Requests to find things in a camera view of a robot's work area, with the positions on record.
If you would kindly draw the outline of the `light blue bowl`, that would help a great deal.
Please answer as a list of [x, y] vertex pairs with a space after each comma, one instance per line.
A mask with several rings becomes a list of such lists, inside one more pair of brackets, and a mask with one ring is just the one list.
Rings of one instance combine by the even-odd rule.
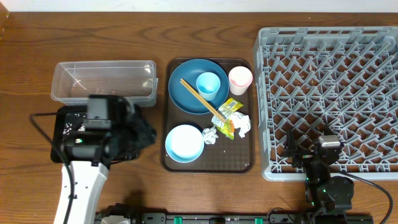
[[205, 143], [200, 130], [187, 124], [174, 127], [165, 139], [167, 154], [179, 163], [189, 163], [198, 159], [204, 147]]

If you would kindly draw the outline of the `small white tissue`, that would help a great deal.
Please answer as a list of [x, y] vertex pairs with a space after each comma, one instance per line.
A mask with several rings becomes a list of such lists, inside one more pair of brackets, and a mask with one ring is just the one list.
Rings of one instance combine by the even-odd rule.
[[217, 132], [216, 126], [213, 126], [211, 128], [205, 128], [202, 131], [201, 134], [203, 136], [205, 144], [214, 144], [216, 142], [216, 140], [218, 139], [218, 135], [216, 132]]

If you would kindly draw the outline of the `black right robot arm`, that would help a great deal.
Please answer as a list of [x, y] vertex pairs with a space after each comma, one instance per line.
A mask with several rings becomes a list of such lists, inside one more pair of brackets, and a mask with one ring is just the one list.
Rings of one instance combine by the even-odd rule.
[[292, 130], [287, 132], [284, 157], [292, 167], [306, 174], [305, 195], [313, 208], [299, 215], [295, 223], [348, 223], [346, 211], [352, 209], [354, 183], [343, 176], [331, 176], [331, 165], [340, 158], [343, 143], [329, 127], [314, 140], [310, 149], [299, 149]]

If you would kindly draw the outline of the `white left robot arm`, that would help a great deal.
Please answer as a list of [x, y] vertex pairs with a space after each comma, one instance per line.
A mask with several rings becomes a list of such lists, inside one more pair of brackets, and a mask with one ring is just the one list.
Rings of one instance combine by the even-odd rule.
[[140, 108], [116, 95], [91, 95], [85, 106], [58, 111], [65, 127], [53, 137], [52, 152], [60, 155], [62, 191], [55, 223], [93, 223], [110, 167], [139, 157], [155, 142], [155, 129]]

